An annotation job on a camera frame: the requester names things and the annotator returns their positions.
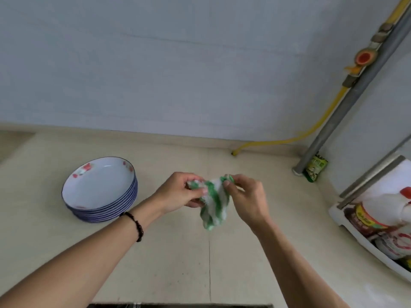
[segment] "stack of plates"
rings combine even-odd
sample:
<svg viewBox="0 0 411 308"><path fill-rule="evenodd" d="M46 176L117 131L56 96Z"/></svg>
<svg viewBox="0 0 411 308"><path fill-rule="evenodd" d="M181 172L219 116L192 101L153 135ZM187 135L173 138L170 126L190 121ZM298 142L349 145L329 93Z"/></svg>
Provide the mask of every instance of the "stack of plates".
<svg viewBox="0 0 411 308"><path fill-rule="evenodd" d="M136 200L134 168L129 161L117 157L87 162L66 180L61 196L82 221L108 221L128 210Z"/></svg>

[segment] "forearm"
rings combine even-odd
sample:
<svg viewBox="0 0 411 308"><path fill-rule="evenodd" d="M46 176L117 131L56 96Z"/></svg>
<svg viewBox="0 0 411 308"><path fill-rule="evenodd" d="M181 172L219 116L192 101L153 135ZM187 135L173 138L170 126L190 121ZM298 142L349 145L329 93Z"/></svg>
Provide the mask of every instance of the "forearm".
<svg viewBox="0 0 411 308"><path fill-rule="evenodd" d="M148 199L130 212L145 230L161 215L156 207ZM86 307L137 238L136 224L122 216L27 276L0 298L0 306Z"/></svg>
<svg viewBox="0 0 411 308"><path fill-rule="evenodd" d="M290 308L331 308L348 305L326 284L272 221L253 232L270 262Z"/></svg>

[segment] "hand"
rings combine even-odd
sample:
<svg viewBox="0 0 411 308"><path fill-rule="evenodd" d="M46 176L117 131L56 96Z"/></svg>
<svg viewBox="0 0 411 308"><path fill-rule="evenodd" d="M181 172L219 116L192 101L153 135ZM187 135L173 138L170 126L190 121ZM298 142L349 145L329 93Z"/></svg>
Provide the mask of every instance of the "hand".
<svg viewBox="0 0 411 308"><path fill-rule="evenodd" d="M193 180L204 179L193 173L174 172L151 197L162 204L163 213L175 211L184 205L200 207L201 202L196 199L207 194L208 191L206 188L189 190L186 183Z"/></svg>
<svg viewBox="0 0 411 308"><path fill-rule="evenodd" d="M232 177L235 184L225 181L223 186L233 197L240 218L254 231L261 223L270 220L263 184L243 174L232 175Z"/></svg>

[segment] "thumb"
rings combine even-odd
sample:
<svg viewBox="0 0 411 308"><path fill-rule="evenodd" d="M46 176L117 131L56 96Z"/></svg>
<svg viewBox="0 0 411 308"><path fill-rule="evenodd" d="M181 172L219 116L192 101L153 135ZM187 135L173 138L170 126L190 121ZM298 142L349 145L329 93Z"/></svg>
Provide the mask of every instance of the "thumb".
<svg viewBox="0 0 411 308"><path fill-rule="evenodd" d="M201 198L203 195L206 195L208 193L207 188L198 188L195 190L188 190L188 191L189 191L190 200Z"/></svg>
<svg viewBox="0 0 411 308"><path fill-rule="evenodd" d="M233 197L233 201L235 201L239 197L240 191L237 189L237 186L233 184L231 181L224 181L223 186L225 190L229 193L229 195Z"/></svg>

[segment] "red bottle cap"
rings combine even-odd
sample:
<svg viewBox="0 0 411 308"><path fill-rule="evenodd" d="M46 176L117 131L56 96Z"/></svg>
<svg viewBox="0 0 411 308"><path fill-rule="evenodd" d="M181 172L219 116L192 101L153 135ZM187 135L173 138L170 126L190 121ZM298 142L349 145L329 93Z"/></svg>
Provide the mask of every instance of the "red bottle cap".
<svg viewBox="0 0 411 308"><path fill-rule="evenodd" d="M407 199L411 199L411 187L405 187L404 189L401 189L399 193L401 193Z"/></svg>

